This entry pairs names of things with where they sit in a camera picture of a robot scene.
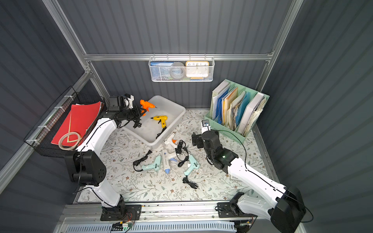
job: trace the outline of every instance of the white wire basket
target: white wire basket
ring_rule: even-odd
[[[153,82],[211,82],[214,75],[215,61],[170,61],[149,59],[149,69]]]

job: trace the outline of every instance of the clock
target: clock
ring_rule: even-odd
[[[209,76],[209,62],[187,61],[185,75],[190,79],[202,79]]]

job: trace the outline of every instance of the wire mesh basket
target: wire mesh basket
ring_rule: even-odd
[[[169,61],[149,59],[149,69],[153,82],[211,82],[215,61]]]
[[[71,110],[71,105],[73,104],[94,104],[97,102],[103,102],[103,107],[101,111],[106,111],[106,105],[104,98],[98,95],[88,95],[85,93],[74,92],[69,98],[58,108],[57,112],[51,117],[51,119],[41,127],[41,132],[32,140],[30,140],[30,135],[32,130],[24,138],[24,142],[34,148],[42,156],[63,158],[66,154],[66,151],[61,150],[58,145],[51,144],[53,137],[56,135],[57,131],[61,127],[62,123],[66,119],[67,115]],[[81,142],[83,142],[87,136],[91,133],[93,128],[97,123],[97,118],[87,130],[85,135],[82,137]]]

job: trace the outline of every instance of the robotic arm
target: robotic arm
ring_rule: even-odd
[[[193,133],[193,145],[205,149],[210,164],[239,178],[264,199],[238,192],[230,201],[231,211],[237,216],[243,213],[261,216],[270,220],[280,232],[293,233],[306,213],[300,191],[296,187],[287,188],[245,164],[237,154],[222,147],[218,131],[210,129],[208,120],[201,124],[202,134]]]
[[[133,106],[133,100],[133,96],[128,94],[110,97],[108,110],[101,113],[88,137],[76,150],[65,155],[70,180],[84,186],[84,189],[91,189],[100,199],[103,209],[101,221],[123,219],[127,213],[123,197],[105,178],[106,166],[98,156],[110,134],[122,124],[122,120],[134,121],[134,127],[141,127],[141,111]]]

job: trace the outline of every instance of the black wire basket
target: black wire basket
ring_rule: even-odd
[[[57,107],[57,112],[51,117],[51,119],[44,126],[35,126],[24,138],[24,142],[30,145],[42,156],[63,158],[67,151],[62,150],[58,145],[51,144],[53,137],[56,135],[58,129],[61,127],[63,121],[69,114],[71,110],[71,105],[73,104],[94,104],[97,102],[103,102],[103,107],[101,111],[106,111],[106,104],[104,98],[99,95],[89,95],[85,93],[74,92],[62,106]],[[87,136],[91,133],[93,128],[96,126],[97,118],[87,130],[86,134],[82,137],[81,142],[83,142]],[[35,139],[30,140],[30,136],[34,129],[41,127],[41,132],[35,137]]]

